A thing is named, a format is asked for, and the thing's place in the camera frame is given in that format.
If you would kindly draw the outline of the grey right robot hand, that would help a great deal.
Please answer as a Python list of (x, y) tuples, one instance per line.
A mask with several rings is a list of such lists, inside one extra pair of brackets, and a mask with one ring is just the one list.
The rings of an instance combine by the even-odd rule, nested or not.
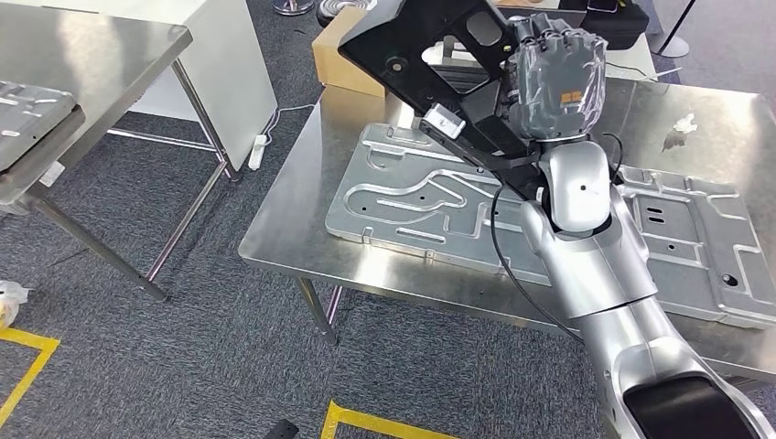
[(541, 142), (589, 134), (605, 101), (608, 41), (546, 13), (508, 23), (517, 42), (506, 67), (511, 128)]

